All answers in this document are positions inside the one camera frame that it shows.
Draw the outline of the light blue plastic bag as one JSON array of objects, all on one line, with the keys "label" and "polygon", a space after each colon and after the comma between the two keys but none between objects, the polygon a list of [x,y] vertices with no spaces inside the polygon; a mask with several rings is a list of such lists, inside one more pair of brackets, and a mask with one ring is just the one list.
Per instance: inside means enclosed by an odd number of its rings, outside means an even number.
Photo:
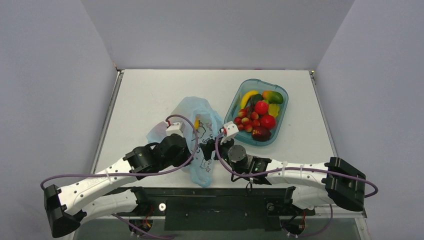
[{"label": "light blue plastic bag", "polygon": [[[194,149],[195,143],[203,144],[210,139],[214,139],[218,135],[219,128],[223,126],[223,119],[213,110],[209,102],[196,96],[183,98],[171,115],[173,117],[168,120],[171,124],[175,122],[183,122],[185,124],[183,137],[190,151]],[[190,123],[174,115],[181,115],[187,118],[193,125],[195,120],[198,120],[199,128],[197,130],[192,128]],[[198,146],[190,164],[182,167],[179,171],[187,173],[194,184],[206,188],[213,181],[213,168],[213,161],[205,160],[204,154],[200,146]]]}]

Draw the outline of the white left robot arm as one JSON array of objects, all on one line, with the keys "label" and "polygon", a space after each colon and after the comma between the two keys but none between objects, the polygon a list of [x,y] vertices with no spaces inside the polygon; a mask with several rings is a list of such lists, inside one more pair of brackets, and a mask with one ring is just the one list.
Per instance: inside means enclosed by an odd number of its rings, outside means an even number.
[{"label": "white left robot arm", "polygon": [[186,139],[176,133],[161,142],[135,147],[117,162],[96,174],[66,186],[40,184],[44,194],[44,209],[53,238],[64,237],[77,230],[83,222],[104,215],[134,212],[143,215],[149,201],[140,193],[126,190],[109,195],[126,184],[150,176],[168,174],[188,165],[196,149],[189,149]]}]

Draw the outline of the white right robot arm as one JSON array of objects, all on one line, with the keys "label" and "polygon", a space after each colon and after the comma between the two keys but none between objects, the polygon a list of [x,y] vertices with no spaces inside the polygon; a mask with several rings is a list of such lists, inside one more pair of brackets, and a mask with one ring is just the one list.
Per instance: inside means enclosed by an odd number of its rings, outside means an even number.
[{"label": "white right robot arm", "polygon": [[289,214],[330,204],[352,212],[364,210],[366,175],[340,157],[300,164],[247,154],[233,140],[216,144],[210,139],[199,146],[205,159],[221,160],[236,179],[251,185],[293,187],[291,194],[282,199],[282,207]]}]

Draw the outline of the yellow fake lemon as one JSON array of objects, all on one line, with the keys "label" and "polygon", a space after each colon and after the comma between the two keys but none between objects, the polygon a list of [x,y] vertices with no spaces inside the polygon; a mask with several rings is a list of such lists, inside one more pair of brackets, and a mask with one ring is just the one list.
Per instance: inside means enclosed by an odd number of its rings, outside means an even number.
[{"label": "yellow fake lemon", "polygon": [[194,128],[197,130],[199,128],[199,120],[196,119],[194,122]]}]

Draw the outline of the fake cherry bunch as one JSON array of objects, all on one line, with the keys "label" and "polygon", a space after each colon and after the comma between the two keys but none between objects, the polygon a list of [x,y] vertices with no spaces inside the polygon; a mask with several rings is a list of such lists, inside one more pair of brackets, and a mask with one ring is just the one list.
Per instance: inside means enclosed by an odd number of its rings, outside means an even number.
[{"label": "fake cherry bunch", "polygon": [[248,111],[246,108],[240,109],[233,119],[239,131],[252,133],[254,127],[260,126],[259,115],[255,111]]}]

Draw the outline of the dark red fake fruit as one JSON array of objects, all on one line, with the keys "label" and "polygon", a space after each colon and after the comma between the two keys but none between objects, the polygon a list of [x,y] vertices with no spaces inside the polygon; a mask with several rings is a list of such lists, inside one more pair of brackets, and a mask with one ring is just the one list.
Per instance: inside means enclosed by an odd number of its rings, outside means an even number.
[{"label": "dark red fake fruit", "polygon": [[272,133],[263,126],[255,126],[251,131],[251,137],[258,142],[266,142],[271,139]]}]

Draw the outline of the yellow fake banana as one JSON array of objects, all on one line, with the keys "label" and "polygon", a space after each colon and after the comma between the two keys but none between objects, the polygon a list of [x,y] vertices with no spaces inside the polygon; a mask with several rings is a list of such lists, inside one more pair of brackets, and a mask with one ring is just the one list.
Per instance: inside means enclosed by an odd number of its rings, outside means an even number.
[{"label": "yellow fake banana", "polygon": [[245,93],[245,94],[243,95],[243,97],[241,98],[241,101],[240,101],[240,105],[239,105],[240,109],[244,109],[244,108],[246,107],[246,105],[247,105],[247,103],[248,103],[249,99],[250,99],[252,96],[255,96],[255,95],[257,95],[257,94],[259,94],[259,92],[258,92],[258,91],[256,91],[256,90],[251,90],[251,91],[248,91],[247,93]]}]

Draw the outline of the red fake apple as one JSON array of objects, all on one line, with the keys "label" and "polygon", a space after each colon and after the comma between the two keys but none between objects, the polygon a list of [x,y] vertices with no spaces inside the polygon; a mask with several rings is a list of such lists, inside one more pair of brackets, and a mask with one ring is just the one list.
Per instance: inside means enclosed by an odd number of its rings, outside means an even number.
[{"label": "red fake apple", "polygon": [[272,130],[276,126],[276,119],[269,114],[263,115],[260,119],[260,126]]}]

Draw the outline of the red fake strawberry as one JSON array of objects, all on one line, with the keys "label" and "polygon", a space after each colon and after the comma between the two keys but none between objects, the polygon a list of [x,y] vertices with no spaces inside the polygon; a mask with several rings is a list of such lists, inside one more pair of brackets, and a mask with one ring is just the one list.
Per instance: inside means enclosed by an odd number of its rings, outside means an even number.
[{"label": "red fake strawberry", "polygon": [[254,106],[254,111],[258,115],[266,115],[268,113],[269,104],[266,101],[260,100]]}]

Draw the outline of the yellow fake starfruit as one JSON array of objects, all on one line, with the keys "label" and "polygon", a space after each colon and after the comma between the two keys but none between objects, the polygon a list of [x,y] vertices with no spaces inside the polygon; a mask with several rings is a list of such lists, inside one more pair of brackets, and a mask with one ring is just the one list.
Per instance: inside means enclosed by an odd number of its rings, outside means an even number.
[{"label": "yellow fake starfruit", "polygon": [[269,105],[268,105],[268,111],[267,111],[267,113],[270,115],[270,116],[272,116],[272,117],[274,117],[275,119],[277,118],[277,116],[279,115],[279,112],[280,112],[280,105],[279,104],[276,104],[276,103],[270,103]]}]

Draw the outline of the green orange fake mango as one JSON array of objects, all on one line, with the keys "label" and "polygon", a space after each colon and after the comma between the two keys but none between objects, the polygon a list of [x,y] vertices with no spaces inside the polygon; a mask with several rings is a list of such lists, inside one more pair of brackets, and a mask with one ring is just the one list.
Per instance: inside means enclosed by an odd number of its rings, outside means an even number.
[{"label": "green orange fake mango", "polygon": [[270,104],[281,105],[284,103],[284,97],[280,92],[266,90],[262,93],[262,98],[268,101]]}]

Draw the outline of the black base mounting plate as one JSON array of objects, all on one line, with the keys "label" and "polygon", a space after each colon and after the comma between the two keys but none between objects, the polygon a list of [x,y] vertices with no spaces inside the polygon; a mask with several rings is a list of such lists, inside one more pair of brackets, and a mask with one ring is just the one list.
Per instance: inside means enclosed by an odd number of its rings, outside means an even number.
[{"label": "black base mounting plate", "polygon": [[318,208],[302,210],[292,203],[289,188],[130,187],[138,206],[121,217],[163,217],[166,231],[280,230],[280,221],[311,217]]}]

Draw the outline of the teal plastic fruit tray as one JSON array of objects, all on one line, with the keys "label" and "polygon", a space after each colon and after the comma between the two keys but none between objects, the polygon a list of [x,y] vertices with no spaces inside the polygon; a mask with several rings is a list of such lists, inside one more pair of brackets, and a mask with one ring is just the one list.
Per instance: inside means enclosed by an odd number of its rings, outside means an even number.
[{"label": "teal plastic fruit tray", "polygon": [[277,138],[289,95],[279,85],[259,79],[245,80],[238,88],[224,118],[239,129],[236,140],[263,147]]}]

